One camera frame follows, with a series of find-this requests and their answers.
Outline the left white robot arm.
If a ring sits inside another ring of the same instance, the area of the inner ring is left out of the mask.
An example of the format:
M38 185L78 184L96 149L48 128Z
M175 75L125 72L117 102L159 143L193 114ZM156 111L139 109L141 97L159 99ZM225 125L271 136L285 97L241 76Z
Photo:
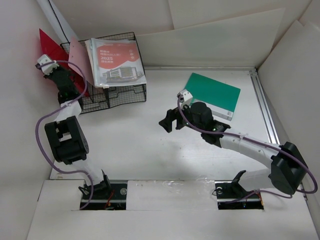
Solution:
M100 198L107 198L112 191L105 172L89 159L89 144L79 124L78 117L83 110L83 101L73 83L73 74L62 66L44 75L53 81L58 89L58 102L62 108L53 122L45 124L44 130L54 159L79 172L86 181L80 190Z

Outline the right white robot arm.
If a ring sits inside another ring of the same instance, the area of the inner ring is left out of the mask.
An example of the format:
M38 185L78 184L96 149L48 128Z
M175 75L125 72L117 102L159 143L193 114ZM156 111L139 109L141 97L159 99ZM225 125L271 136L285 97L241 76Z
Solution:
M250 138L215 120L211 109L203 102L169 109L159 125L170 133L173 121L176 121L176 130L189 127L199 132L208 144L235 151L265 166L256 171L241 170L236 175L231 182L231 191L237 197L270 188L293 195L307 173L308 167L294 144L268 144Z

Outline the clear sleeve map brochure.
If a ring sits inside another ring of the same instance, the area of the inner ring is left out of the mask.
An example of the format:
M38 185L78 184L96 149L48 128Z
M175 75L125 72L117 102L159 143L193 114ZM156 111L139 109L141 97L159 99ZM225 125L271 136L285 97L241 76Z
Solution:
M92 80L90 81L90 84L92 86L95 86L95 73L94 73L94 63L93 63L93 48L92 48L92 40L88 39L85 41L85 47L87 50L88 58L89 58L89 63L91 67L91 72L92 72Z

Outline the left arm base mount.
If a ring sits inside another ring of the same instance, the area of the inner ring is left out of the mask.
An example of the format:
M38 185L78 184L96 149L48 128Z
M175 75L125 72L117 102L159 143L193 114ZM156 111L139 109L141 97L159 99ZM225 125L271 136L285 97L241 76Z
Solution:
M127 208L128 181L110 181L104 171L102 180L93 186L91 200L91 186L84 183L78 189L82 193L80 210L124 211Z

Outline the clear sleeve orange 2025 brochure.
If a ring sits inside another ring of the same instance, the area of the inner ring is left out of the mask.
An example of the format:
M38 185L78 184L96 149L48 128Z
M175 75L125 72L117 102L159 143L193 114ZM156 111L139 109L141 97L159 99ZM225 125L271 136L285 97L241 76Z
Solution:
M91 39L93 80L97 88L126 87L147 83L135 40Z

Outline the red plastic folder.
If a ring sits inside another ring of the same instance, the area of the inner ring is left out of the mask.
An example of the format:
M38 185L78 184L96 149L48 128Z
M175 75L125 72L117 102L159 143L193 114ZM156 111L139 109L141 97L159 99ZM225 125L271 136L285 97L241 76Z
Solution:
M68 61L69 55L52 38L50 38L42 29L39 29L40 46L43 54L48 55L52 60ZM82 93L85 88L83 77L69 67L67 63L60 65L73 74L71 78L77 90Z

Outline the green plastic folder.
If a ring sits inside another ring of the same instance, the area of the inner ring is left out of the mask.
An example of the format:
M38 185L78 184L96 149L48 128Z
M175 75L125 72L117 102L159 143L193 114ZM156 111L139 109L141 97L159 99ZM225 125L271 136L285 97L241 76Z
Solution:
M212 114L231 121L241 89L209 77L192 73L184 87L192 95L192 103L208 104Z

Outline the pink paper folder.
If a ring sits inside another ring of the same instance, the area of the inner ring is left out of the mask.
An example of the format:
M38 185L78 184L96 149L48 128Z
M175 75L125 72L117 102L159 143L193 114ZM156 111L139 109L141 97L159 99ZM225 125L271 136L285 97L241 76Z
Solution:
M86 81L92 86L95 86L87 47L84 43L77 41L75 37L72 37L70 40L68 61L76 64L84 73Z

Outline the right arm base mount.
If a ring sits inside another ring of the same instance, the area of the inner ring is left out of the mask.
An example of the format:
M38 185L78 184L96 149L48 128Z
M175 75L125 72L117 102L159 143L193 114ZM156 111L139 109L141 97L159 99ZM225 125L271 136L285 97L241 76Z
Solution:
M216 197L219 210L264 210L259 193L246 191L239 183L245 170L232 180L217 180L212 195Z

